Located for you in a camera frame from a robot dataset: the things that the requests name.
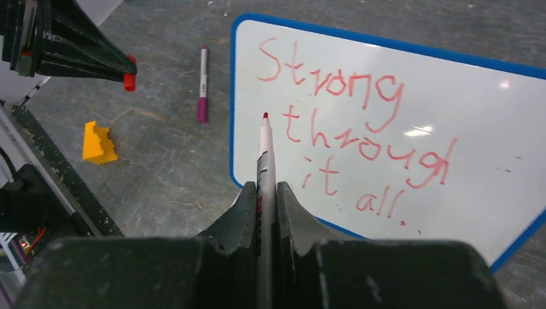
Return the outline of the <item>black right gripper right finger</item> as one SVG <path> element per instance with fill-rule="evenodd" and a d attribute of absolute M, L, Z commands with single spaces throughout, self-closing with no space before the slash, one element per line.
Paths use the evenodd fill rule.
<path fill-rule="evenodd" d="M 505 308 L 481 255 L 459 241 L 336 234 L 277 189 L 276 308 Z"/>

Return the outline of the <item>blue framed whiteboard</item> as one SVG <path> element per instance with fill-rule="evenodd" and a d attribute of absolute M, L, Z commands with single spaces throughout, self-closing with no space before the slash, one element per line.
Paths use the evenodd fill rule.
<path fill-rule="evenodd" d="M 260 14 L 231 31 L 230 174 L 370 239 L 455 239 L 499 269 L 545 223 L 545 70 Z"/>

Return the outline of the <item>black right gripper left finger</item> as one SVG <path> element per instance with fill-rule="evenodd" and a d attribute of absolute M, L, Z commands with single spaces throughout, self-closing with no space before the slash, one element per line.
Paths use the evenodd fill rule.
<path fill-rule="evenodd" d="M 255 308 L 256 186 L 191 238 L 59 238 L 15 308 Z"/>

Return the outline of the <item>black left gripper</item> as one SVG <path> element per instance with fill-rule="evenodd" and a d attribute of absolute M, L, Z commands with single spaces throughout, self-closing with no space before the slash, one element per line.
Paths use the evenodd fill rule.
<path fill-rule="evenodd" d="M 137 66 L 76 1 L 1 1 L 1 60 L 23 77 L 122 82 Z"/>

